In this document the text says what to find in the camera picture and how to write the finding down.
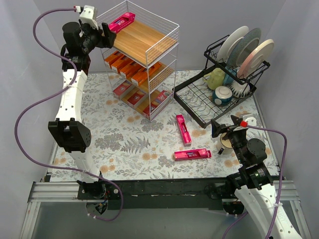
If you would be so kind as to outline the orange toothpaste box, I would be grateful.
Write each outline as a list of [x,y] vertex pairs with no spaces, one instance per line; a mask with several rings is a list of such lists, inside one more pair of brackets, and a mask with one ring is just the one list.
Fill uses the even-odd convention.
[[145,82],[148,77],[155,73],[160,67],[162,63],[156,62],[151,67],[140,69],[134,76],[131,77],[131,81],[134,85],[140,86],[143,82]]
[[111,55],[104,59],[104,62],[107,67],[112,68],[112,64],[115,63],[123,54],[119,51],[113,52]]
[[120,70],[120,75],[127,79],[137,73],[140,69],[141,65],[135,61],[132,61]]
[[122,68],[124,68],[126,65],[128,65],[131,62],[132,60],[129,57],[127,57],[126,55],[123,55],[111,65],[111,69],[119,73]]

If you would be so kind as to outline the red 3D toothpaste box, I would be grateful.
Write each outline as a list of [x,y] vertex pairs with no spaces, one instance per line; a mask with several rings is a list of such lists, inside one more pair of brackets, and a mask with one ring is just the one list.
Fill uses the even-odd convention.
[[161,91],[157,97],[151,101],[151,103],[145,107],[145,109],[143,110],[143,115],[150,119],[150,114],[161,104],[165,101],[166,98],[168,98],[170,96],[170,92],[163,90]]
[[124,96],[126,96],[132,89],[134,88],[134,85],[125,80],[123,83],[121,83],[116,89],[113,90],[113,95],[115,98],[121,100]]

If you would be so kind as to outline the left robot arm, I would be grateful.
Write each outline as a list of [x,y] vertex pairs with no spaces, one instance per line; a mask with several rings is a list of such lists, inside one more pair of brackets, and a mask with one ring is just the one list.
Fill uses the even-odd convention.
[[80,14],[78,22],[63,25],[65,45],[61,49],[63,86],[66,91],[61,95],[60,108],[48,129],[59,147],[63,148],[82,170],[81,184],[92,183],[90,195],[95,199],[105,196],[106,187],[98,182],[100,170],[95,165],[87,149],[91,144],[91,132],[81,119],[81,105],[84,85],[90,67],[89,54],[95,48],[112,48],[116,33],[106,23],[98,26],[97,10],[85,5],[77,6]]

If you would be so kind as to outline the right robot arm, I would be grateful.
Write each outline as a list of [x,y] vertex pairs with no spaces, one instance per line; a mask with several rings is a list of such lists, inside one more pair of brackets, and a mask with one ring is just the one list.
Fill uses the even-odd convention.
[[215,188],[222,198],[237,198],[254,221],[265,239],[299,239],[280,202],[282,180],[275,186],[264,160],[267,158],[263,141],[247,139],[252,126],[242,118],[232,115],[233,125],[226,126],[211,120],[212,137],[222,137],[231,147],[241,164],[237,173],[226,177],[223,185]]

